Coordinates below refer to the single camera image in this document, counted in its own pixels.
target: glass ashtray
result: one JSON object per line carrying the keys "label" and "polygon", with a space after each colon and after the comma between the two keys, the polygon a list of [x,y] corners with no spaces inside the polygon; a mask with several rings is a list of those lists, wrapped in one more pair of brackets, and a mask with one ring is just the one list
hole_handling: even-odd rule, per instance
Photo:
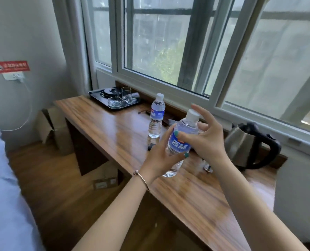
{"label": "glass ashtray", "polygon": [[111,108],[121,108],[124,104],[124,100],[121,97],[110,97],[108,99],[108,106]]}

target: electric kettle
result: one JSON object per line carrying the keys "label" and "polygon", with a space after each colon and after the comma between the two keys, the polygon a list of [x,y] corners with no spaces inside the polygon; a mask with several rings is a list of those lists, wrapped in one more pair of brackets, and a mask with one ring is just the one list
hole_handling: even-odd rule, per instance
{"label": "electric kettle", "polygon": [[[240,170],[259,169],[270,164],[281,151],[280,143],[270,135],[258,131],[255,122],[247,124],[232,124],[232,130],[227,135],[225,150],[232,163]],[[269,145],[269,154],[260,162],[255,163],[262,143]]]}

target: silver bracelet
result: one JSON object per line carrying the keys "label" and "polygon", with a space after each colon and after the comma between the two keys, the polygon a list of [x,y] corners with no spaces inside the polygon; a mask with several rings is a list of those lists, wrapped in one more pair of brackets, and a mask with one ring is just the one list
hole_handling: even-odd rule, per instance
{"label": "silver bracelet", "polygon": [[136,170],[136,171],[133,173],[133,175],[139,175],[140,178],[141,178],[141,179],[143,180],[143,182],[145,183],[148,192],[150,192],[150,191],[149,191],[149,188],[148,188],[148,185],[147,185],[147,182],[146,182],[145,179],[141,176],[141,174],[139,173],[139,171]]}

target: water bottle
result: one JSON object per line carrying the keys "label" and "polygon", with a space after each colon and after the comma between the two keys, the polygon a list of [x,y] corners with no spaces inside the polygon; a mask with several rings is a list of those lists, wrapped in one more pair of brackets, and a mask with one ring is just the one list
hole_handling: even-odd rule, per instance
{"label": "water bottle", "polygon": [[164,116],[165,103],[163,101],[164,95],[158,93],[156,99],[152,104],[152,111],[150,113],[150,123],[148,134],[151,138],[158,138],[161,134],[162,120]]}
{"label": "water bottle", "polygon": [[[177,122],[174,131],[183,131],[187,134],[198,134],[198,125],[197,122],[199,120],[199,113],[196,112],[194,109],[189,109],[186,117]],[[181,153],[181,152],[189,152],[191,149],[191,145],[188,143],[184,143],[183,141],[179,140],[174,131],[172,132],[168,146],[166,147],[165,151],[169,156]],[[178,170],[180,169],[183,160],[178,162],[174,165],[168,172],[163,174],[164,177],[173,177],[176,175]]]}

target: black tray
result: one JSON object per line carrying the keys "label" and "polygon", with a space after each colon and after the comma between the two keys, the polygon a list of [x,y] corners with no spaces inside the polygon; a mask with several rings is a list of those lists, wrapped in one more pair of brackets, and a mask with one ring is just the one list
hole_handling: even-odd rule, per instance
{"label": "black tray", "polygon": [[108,99],[101,96],[101,93],[104,91],[104,89],[99,89],[99,90],[94,90],[94,91],[89,91],[89,95],[91,97],[91,99],[93,99],[94,101],[96,102],[100,102],[104,105],[106,105],[109,109],[112,109],[112,110],[120,110],[120,109],[123,109],[123,108],[126,108],[126,107],[129,107],[129,106],[132,106],[132,105],[136,105],[138,103],[140,103],[141,99],[138,99],[137,102],[135,103],[132,103],[132,104],[128,104],[125,100],[123,102],[123,105],[120,107],[120,108],[112,108],[108,105]]}

